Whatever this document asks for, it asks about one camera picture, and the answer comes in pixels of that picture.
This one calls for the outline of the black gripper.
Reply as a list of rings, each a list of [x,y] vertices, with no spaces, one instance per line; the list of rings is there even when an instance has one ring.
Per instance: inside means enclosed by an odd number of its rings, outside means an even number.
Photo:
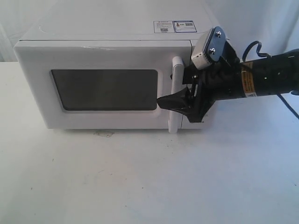
[[[200,123],[216,101],[243,97],[241,70],[239,64],[214,64],[203,70],[189,65],[184,68],[183,84],[191,84],[191,90],[185,87],[159,97],[157,104],[161,109],[185,115],[190,123]]]

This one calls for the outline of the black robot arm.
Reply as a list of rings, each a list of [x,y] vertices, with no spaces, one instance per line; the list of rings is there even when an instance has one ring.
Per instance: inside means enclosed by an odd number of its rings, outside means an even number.
[[[157,99],[160,108],[178,112],[191,123],[203,120],[216,101],[294,93],[299,90],[299,51],[232,65],[224,60],[202,70],[184,69],[184,89]]]

